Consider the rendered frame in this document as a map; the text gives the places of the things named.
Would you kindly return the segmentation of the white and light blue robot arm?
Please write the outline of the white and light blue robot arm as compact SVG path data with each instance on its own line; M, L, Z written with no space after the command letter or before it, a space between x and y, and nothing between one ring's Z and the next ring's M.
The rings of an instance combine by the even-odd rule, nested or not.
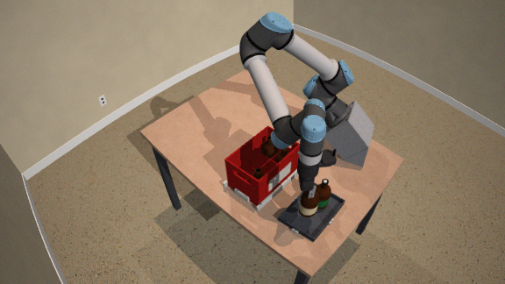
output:
M292 24L284 16L268 12L242 36L240 59L244 68L248 69L273 125L270 135L273 145L283 150L301 139L301 153L316 157L323 151L326 125L329 128L337 126L351 110L336 94L350 86L354 78L343 60L337 62L327 58L295 35L292 29ZM271 47L285 50L321 73L314 75L304 86L302 92L309 100L294 117L266 64L265 53Z

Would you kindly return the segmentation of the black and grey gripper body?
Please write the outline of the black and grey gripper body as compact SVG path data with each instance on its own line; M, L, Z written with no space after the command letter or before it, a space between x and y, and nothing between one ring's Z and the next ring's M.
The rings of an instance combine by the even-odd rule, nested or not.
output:
M299 183L301 191L311 191L314 188L314 180L318 175L319 167L330 167L336 164L336 149L324 149L316 157L308 157L298 151L297 173L299 174ZM301 177L302 178L301 178Z

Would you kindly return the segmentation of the brown bottle with yellow cap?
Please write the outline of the brown bottle with yellow cap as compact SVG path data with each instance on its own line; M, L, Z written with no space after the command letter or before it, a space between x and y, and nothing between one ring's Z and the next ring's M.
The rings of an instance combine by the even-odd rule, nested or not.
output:
M319 194L315 191L313 198L308 198L309 191L303 192L301 196L299 213L303 217L313 217L317 212L317 206L319 203Z

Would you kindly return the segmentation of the red crate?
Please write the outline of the red crate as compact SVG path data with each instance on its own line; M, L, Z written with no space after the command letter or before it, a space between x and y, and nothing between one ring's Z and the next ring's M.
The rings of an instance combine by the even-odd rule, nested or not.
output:
M271 159L261 153L261 147L267 142L267 137L271 133L260 131L224 159L228 186L247 195L250 202L256 206L278 188L298 165L299 156L293 146L288 147L289 154L279 163L275 162L277 153ZM252 176L256 168L260 168L264 174L259 180Z

